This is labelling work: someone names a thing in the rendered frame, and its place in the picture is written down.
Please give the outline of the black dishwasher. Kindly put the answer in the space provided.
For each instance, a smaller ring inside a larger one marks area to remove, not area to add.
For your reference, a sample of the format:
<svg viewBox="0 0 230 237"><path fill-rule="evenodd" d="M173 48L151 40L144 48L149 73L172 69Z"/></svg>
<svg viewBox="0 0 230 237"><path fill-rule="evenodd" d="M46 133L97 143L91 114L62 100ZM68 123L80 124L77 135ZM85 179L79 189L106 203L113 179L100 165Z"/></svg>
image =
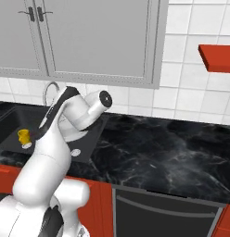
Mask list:
<svg viewBox="0 0 230 237"><path fill-rule="evenodd" d="M117 196L142 205L187 213L215 213L214 218L182 218L130 206ZM114 237L211 237L224 204L112 186Z"/></svg>

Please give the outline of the silver curved tap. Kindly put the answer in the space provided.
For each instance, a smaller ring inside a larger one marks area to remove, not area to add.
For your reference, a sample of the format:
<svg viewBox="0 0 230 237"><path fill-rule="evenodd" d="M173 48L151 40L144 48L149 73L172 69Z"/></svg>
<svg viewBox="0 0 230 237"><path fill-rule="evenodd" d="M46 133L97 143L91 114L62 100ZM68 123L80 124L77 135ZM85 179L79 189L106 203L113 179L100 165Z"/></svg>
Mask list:
<svg viewBox="0 0 230 237"><path fill-rule="evenodd" d="M43 105L50 105L59 92L59 86L55 81L48 82L43 89Z"/></svg>

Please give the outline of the grey cabinet door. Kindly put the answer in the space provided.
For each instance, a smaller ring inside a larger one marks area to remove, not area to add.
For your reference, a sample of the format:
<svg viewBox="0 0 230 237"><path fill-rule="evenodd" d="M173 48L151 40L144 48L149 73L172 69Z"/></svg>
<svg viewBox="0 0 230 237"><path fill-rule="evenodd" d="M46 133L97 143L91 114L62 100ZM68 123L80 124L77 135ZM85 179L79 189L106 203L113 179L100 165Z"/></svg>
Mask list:
<svg viewBox="0 0 230 237"><path fill-rule="evenodd" d="M160 87L169 0L35 0L48 74L57 79Z"/></svg>
<svg viewBox="0 0 230 237"><path fill-rule="evenodd" d="M35 22L26 14L33 8ZM0 77L43 78L47 75L35 0L0 0Z"/></svg>

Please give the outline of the red wall shelf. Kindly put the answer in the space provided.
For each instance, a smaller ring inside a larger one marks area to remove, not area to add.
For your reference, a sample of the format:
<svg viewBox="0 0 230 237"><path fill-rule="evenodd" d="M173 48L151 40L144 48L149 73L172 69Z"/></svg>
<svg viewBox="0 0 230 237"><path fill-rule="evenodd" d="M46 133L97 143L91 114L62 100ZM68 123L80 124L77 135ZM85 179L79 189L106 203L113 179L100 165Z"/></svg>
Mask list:
<svg viewBox="0 0 230 237"><path fill-rule="evenodd" d="M230 45L200 44L198 51L208 72L230 73Z"/></svg>

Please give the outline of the red base cabinet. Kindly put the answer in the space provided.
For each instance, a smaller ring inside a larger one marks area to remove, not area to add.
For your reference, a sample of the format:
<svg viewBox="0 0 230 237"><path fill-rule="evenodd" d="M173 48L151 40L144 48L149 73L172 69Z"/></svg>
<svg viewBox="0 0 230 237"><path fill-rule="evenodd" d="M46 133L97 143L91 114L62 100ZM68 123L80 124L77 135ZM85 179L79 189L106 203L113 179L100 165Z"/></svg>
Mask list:
<svg viewBox="0 0 230 237"><path fill-rule="evenodd" d="M20 168L0 165L0 193L11 193ZM113 212L111 185L86 179L90 188L90 198L84 207L78 210L81 223L88 229L91 237L113 237Z"/></svg>
<svg viewBox="0 0 230 237"><path fill-rule="evenodd" d="M230 237L230 205L224 208L211 237Z"/></svg>

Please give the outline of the yellow cup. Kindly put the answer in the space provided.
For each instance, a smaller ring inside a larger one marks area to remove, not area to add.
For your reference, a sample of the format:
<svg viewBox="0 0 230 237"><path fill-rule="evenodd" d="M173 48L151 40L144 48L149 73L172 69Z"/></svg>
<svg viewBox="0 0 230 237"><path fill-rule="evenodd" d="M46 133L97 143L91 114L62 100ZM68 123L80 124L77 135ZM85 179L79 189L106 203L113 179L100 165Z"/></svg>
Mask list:
<svg viewBox="0 0 230 237"><path fill-rule="evenodd" d="M21 144L27 144L31 142L30 131L27 129L19 130L18 137Z"/></svg>

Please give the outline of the black sink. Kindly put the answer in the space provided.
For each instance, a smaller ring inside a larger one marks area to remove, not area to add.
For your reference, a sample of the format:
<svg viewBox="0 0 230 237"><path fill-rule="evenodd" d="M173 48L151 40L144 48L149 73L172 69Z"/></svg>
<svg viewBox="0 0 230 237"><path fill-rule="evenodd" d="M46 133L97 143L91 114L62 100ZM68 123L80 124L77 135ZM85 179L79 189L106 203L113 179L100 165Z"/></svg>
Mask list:
<svg viewBox="0 0 230 237"><path fill-rule="evenodd" d="M34 150L34 139L30 148L23 149L18 131L27 129L34 134L47 110L46 106L16 105L0 117L0 164L22 167L28 161ZM81 151L79 155L71 157L72 162L89 162L107 121L108 116L102 114L83 138L69 142L69 148L73 153L75 150Z"/></svg>

